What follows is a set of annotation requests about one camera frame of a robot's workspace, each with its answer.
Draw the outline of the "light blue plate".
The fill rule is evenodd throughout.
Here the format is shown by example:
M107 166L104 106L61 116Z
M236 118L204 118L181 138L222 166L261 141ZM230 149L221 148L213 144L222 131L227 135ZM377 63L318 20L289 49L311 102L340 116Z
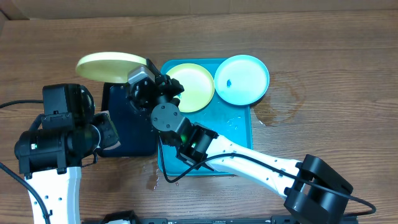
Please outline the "light blue plate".
M214 77L215 90L226 102L251 105L260 100L270 84L266 65L251 55L235 55L220 64Z

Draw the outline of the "green scouring sponge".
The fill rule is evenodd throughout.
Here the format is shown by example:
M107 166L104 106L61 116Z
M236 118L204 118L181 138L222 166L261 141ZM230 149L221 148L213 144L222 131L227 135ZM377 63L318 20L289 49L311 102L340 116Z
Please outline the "green scouring sponge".
M117 129L111 121L108 111L95 114L92 124L98 129L101 136L98 150L112 150L121 145Z

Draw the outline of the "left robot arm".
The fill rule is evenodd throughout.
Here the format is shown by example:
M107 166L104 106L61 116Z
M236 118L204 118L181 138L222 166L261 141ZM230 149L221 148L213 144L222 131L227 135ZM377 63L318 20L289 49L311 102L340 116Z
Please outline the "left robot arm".
M118 144L107 113L95 113L88 89L79 84L45 86L44 113L14 146L34 223L80 223L82 160Z

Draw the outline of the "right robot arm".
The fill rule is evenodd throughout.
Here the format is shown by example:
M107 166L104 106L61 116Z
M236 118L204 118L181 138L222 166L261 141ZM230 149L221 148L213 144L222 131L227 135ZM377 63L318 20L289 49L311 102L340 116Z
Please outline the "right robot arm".
M150 114L160 146L176 149L190 170L204 167L254 181L284 199L299 223L339 223L353 187L325 161L307 154L303 161L268 156L240 146L181 114L177 95L183 86L145 59L129 69L129 97Z

